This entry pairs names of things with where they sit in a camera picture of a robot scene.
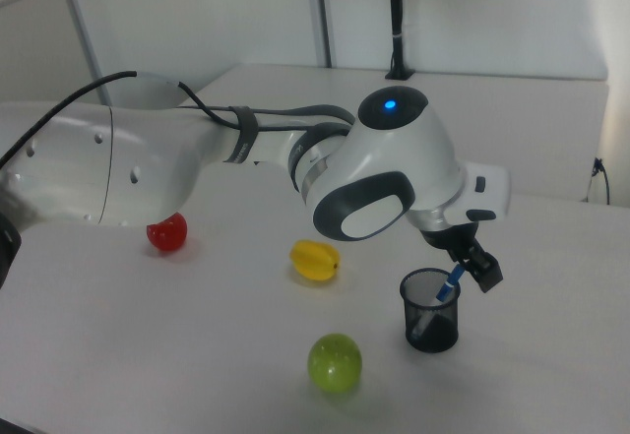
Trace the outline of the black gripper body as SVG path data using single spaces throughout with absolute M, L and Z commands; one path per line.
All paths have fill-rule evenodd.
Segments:
M 480 249 L 476 241 L 478 224 L 460 224 L 439 231 L 422 230 L 424 240 L 432 247 L 445 250 L 452 258 L 470 258 Z

